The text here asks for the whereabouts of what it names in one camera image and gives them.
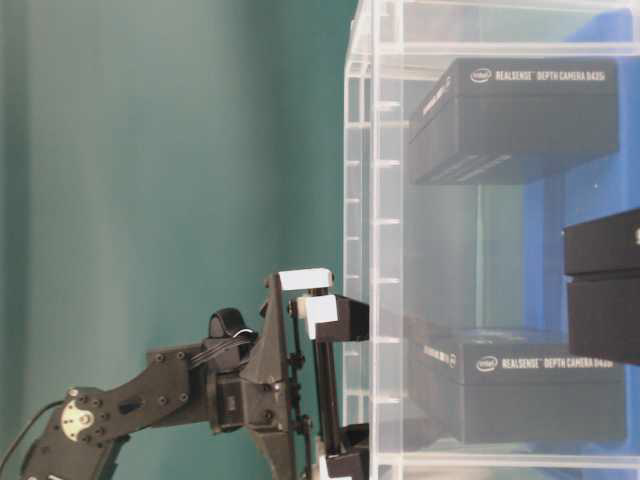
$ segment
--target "black box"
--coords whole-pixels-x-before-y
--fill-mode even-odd
[[[572,356],[557,334],[439,332],[410,348],[410,398],[461,442],[626,437],[623,367]]]
[[[618,150],[617,66],[602,58],[460,58],[410,121],[425,184],[522,184]]]
[[[573,353],[640,364],[640,210],[565,229]]]

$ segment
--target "teal backdrop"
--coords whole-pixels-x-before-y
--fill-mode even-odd
[[[355,3],[1,0],[0,449],[69,386],[199,340],[217,308],[259,328],[268,272],[339,278]],[[315,412],[310,365],[303,381]],[[270,478],[246,432],[206,425],[140,432],[119,463]]]

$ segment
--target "clear acrylic box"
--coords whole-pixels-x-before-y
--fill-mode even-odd
[[[640,478],[636,367],[518,376],[534,357],[566,366],[563,230],[640,207],[639,8],[360,0],[344,79],[343,284],[371,305],[371,341],[344,348],[343,417],[371,424],[371,478]],[[609,67],[613,90],[598,73]],[[509,87],[506,116],[465,97],[488,77],[531,75],[559,96]],[[513,376],[465,373],[469,359],[495,368],[482,349],[505,342]]]

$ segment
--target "black cable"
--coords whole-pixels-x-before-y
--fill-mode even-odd
[[[20,432],[20,434],[18,434],[16,439],[11,443],[11,445],[9,446],[5,454],[2,456],[2,461],[0,461],[0,477],[2,477],[2,472],[4,471],[4,468],[7,466],[7,463],[9,462],[11,455],[13,455],[13,452],[16,451],[16,449],[18,448],[18,445],[20,445],[20,442],[22,442],[22,439],[25,437],[25,435],[29,433],[29,430],[31,430],[31,427],[33,427],[33,425],[38,421],[38,419],[42,415],[44,415],[48,410],[51,410],[52,408],[55,408],[55,407],[59,407],[63,403],[64,403],[63,400],[59,400],[57,402],[52,402],[48,405],[45,405],[40,410],[38,410],[38,412],[31,418],[31,420],[29,420],[29,423],[27,423],[27,426],[24,427],[24,429]]]
[[[217,357],[218,355],[223,354],[230,348],[240,347],[242,345],[250,344],[250,340],[242,340],[242,339],[231,339],[229,342],[222,343],[217,345],[216,347],[205,350],[204,352],[199,353],[191,359],[190,370],[198,368],[200,365],[207,363],[209,360]]]

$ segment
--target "black robotic arm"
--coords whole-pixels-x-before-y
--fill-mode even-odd
[[[305,440],[303,478],[365,480],[368,425],[339,426],[333,343],[366,341],[369,308],[329,295],[332,278],[326,269],[272,274],[266,280],[260,336],[247,328],[239,311],[219,310],[210,319],[207,338],[149,352],[147,368],[130,382],[108,391],[70,389],[25,456],[21,480],[109,480],[132,433],[198,422],[208,422],[214,434],[247,428],[274,480],[297,478],[294,433]],[[283,290],[307,291],[288,305],[295,339],[291,354]],[[317,469],[311,466],[311,422],[300,408],[297,372],[305,359],[299,320],[306,321],[314,350],[320,410]]]
[[[147,368],[125,385],[70,389],[29,449],[21,478],[107,480],[130,434],[206,421],[214,434],[246,427],[273,477],[295,479],[292,434],[308,436],[308,428],[290,416],[298,386],[289,378],[277,274],[267,286],[259,339],[240,312],[224,309],[211,317],[201,343],[149,352]]]

